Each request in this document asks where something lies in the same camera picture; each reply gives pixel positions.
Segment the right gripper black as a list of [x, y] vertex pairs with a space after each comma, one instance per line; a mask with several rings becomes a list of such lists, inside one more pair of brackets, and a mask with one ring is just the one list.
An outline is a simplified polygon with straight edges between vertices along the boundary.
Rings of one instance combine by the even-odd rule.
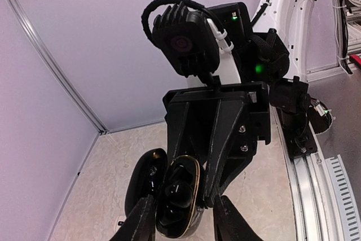
[[208, 207], [245, 168], [258, 141], [270, 143], [268, 90], [263, 82], [168, 91], [168, 164], [180, 155], [206, 164], [203, 198]]

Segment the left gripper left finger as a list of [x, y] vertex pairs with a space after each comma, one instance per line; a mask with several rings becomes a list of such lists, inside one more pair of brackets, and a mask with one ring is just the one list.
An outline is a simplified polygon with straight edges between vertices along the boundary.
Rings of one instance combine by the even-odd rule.
[[141, 198], [109, 241], [155, 240], [155, 201], [152, 195]]

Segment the black earbud charging case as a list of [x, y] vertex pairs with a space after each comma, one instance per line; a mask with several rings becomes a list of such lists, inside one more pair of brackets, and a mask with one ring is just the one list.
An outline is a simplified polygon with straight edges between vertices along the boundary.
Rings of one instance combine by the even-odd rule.
[[204, 168], [190, 155], [168, 164], [167, 153], [156, 148], [138, 160], [125, 197], [125, 215], [148, 195], [155, 200], [157, 231], [171, 239], [187, 238], [198, 228], [205, 204], [202, 200]]

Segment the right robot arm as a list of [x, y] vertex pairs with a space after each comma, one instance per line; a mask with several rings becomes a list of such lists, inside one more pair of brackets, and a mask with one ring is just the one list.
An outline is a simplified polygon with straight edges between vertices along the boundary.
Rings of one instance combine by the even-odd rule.
[[163, 103], [168, 163], [187, 156], [206, 167], [195, 194], [209, 208], [252, 161], [258, 141], [270, 143], [270, 107], [278, 111], [290, 157], [317, 152], [308, 85], [285, 78], [301, 1], [262, 0], [250, 17], [242, 2], [206, 8], [165, 0], [154, 22], [153, 38], [175, 70], [202, 83], [169, 91]]

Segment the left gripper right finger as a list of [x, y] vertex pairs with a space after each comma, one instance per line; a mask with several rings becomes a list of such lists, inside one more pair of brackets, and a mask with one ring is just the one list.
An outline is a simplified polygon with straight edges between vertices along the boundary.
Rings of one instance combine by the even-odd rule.
[[262, 241], [226, 195], [216, 196], [213, 221], [216, 241]]

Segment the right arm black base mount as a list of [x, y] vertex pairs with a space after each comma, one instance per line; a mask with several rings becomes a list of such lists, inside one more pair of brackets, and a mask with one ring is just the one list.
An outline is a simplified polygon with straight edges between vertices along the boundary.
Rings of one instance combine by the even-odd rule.
[[316, 153], [315, 136], [326, 132], [333, 117], [327, 106], [308, 93], [299, 77], [282, 78], [270, 86], [270, 104], [276, 108], [291, 159]]

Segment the white earbud charging case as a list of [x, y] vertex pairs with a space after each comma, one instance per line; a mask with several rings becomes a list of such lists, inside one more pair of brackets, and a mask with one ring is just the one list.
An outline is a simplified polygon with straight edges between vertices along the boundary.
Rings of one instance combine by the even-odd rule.
[[125, 215], [120, 215], [117, 217], [117, 220], [116, 220], [116, 230], [118, 230], [122, 225], [123, 223], [125, 222], [126, 220], [126, 216]]

